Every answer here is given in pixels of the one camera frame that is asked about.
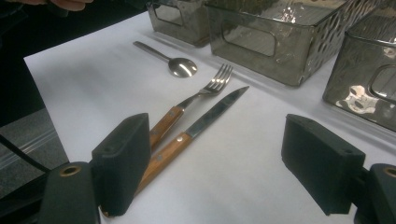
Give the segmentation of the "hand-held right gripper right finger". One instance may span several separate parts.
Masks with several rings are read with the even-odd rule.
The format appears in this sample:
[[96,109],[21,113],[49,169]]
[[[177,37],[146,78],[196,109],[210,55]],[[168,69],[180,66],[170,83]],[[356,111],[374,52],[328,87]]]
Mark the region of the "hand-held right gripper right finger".
[[349,212],[347,189],[361,172],[363,152],[316,121],[288,114],[281,157],[325,215]]

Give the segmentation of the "steel spoon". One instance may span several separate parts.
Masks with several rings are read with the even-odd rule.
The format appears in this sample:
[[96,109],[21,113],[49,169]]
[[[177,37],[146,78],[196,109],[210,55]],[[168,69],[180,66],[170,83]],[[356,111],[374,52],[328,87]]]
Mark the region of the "steel spoon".
[[198,71],[197,65],[189,59],[170,58],[140,41],[135,41],[134,45],[166,62],[170,73],[174,77],[192,77]]

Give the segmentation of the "white table cover sheet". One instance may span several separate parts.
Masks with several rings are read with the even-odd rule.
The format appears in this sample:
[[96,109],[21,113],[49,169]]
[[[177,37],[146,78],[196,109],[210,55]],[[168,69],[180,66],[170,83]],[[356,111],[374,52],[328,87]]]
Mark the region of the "white table cover sheet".
[[[135,41],[189,59],[198,71],[174,77],[166,62]],[[88,161],[127,117],[148,113],[156,123],[222,65],[209,47],[155,33],[147,14],[25,61],[70,161]],[[135,197],[125,215],[103,224],[352,224],[352,215],[325,215],[281,158],[286,116],[296,114],[359,148],[367,165],[396,165],[395,132],[323,101],[331,72],[326,63],[291,88],[236,66],[227,88],[246,87],[243,96]]]

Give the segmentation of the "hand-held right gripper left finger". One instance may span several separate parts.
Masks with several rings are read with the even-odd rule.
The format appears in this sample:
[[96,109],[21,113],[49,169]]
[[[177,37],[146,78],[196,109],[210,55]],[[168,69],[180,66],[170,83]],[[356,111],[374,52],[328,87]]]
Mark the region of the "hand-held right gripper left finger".
[[124,119],[92,152],[98,203],[107,217],[119,217],[131,205],[149,160],[149,114]]

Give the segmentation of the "metal floor rail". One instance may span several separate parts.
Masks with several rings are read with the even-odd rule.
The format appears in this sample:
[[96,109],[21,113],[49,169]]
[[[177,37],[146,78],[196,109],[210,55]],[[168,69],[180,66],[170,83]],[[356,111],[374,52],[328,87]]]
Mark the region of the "metal floor rail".
[[0,144],[10,150],[10,153],[0,157],[0,169],[7,167],[16,159],[21,159],[44,173],[48,172],[50,169],[45,167],[38,161],[32,159],[29,156],[29,153],[46,145],[49,141],[55,139],[56,137],[56,131],[54,129],[50,129],[49,131],[45,131],[39,136],[34,137],[32,140],[28,141],[21,147],[17,147],[11,141],[6,139],[2,134],[0,134]]

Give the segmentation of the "clear smoky plastic bin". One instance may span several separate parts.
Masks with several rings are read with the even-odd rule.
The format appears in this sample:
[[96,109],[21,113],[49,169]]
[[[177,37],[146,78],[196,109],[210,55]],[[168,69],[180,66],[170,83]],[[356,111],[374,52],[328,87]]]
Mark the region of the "clear smoky plastic bin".
[[199,48],[209,42],[205,0],[148,0],[147,8],[155,32]]
[[212,53],[292,87],[341,48],[382,0],[208,0]]
[[322,99],[396,132],[396,0],[346,31]]

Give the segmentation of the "wooden-handled steel knife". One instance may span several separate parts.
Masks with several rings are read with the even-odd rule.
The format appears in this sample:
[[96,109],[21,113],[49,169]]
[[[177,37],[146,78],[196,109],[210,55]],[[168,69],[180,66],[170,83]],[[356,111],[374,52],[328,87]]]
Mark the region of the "wooden-handled steel knife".
[[151,153],[148,167],[143,174],[135,195],[145,188],[191,141],[229,109],[248,89],[246,87],[232,91],[212,108],[205,112],[186,131],[177,135],[169,144],[156,153]]

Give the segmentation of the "wooden-handled steel fork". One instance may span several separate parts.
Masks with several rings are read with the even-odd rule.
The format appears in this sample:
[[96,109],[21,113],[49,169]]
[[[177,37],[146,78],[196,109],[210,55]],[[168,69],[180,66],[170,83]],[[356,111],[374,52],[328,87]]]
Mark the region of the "wooden-handled steel fork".
[[161,140],[171,130],[171,128],[183,116],[188,106],[199,97],[217,96],[227,86],[233,73],[233,67],[223,64],[218,72],[210,79],[210,81],[194,95],[183,100],[181,103],[172,106],[166,114],[154,125],[149,131],[149,142],[151,151],[154,151],[160,144]]

